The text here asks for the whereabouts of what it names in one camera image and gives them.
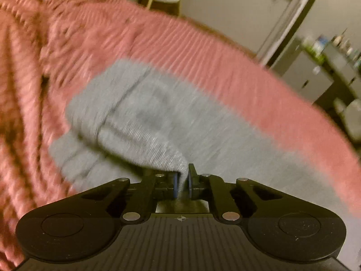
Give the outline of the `grey drawer cabinet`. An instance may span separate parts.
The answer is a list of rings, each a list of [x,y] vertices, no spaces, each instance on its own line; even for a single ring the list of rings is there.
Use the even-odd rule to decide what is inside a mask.
[[[333,84],[332,77],[294,39],[271,68],[302,97],[315,102]]]

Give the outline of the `white fluffy chair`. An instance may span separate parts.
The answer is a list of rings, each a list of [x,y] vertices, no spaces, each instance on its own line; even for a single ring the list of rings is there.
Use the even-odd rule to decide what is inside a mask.
[[[336,98],[333,101],[334,109],[340,117],[347,135],[351,141],[360,144],[361,137],[361,107],[360,99],[356,98],[349,105],[346,105],[341,99]]]

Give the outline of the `grey sweatpants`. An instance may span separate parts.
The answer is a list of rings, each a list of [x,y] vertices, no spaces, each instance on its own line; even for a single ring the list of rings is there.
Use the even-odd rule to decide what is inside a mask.
[[[343,219],[354,215],[329,178],[279,148],[241,117],[193,86],[150,66],[120,60],[67,105],[70,130],[50,154],[62,175],[86,190],[126,177],[175,172],[184,188],[188,166],[232,182],[253,179],[319,204]]]

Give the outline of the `pink ribbed blanket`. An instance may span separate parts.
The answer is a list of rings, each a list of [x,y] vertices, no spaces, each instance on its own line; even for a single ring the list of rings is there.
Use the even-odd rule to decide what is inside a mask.
[[[1,269],[23,260],[15,226],[75,187],[48,149],[69,130],[65,106],[120,58],[184,79],[317,172],[360,217],[360,161],[330,119],[247,55],[184,20],[126,0],[1,0]]]

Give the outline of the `black vanity desk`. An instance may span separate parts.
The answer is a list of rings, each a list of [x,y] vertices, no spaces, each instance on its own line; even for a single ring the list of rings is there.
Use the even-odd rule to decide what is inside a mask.
[[[328,42],[322,54],[336,77],[348,88],[354,98],[360,98],[360,73],[346,55],[332,42]]]

